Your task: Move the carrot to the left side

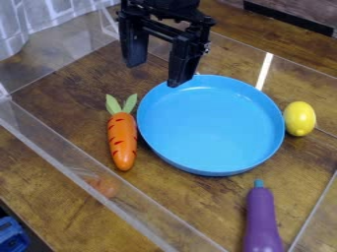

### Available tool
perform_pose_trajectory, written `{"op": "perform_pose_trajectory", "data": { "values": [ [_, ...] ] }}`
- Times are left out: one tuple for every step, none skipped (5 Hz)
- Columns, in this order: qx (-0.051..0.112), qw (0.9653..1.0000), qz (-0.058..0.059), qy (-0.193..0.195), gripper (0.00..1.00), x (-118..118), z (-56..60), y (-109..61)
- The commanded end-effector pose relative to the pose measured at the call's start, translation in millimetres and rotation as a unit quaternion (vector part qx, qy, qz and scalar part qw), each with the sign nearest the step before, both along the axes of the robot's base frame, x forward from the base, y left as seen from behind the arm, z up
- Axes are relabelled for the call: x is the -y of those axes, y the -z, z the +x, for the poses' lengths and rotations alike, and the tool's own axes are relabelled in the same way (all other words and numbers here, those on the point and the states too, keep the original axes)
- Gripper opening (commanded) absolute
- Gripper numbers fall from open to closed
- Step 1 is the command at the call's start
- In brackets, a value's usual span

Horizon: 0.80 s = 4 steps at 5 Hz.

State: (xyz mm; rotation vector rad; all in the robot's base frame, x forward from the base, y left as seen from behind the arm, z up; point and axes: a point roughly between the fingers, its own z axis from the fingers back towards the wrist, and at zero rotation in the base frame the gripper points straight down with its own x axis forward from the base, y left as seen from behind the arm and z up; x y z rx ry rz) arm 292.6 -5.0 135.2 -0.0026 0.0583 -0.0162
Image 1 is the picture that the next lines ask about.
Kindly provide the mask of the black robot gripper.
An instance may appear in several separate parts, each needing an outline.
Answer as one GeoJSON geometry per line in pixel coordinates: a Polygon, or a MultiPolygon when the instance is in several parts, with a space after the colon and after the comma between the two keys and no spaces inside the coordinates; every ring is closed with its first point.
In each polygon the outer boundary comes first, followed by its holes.
{"type": "Polygon", "coordinates": [[[201,57],[211,48],[216,20],[200,10],[201,0],[122,0],[118,11],[126,65],[146,62],[149,37],[173,44],[168,86],[177,88],[194,77],[201,57]]]}

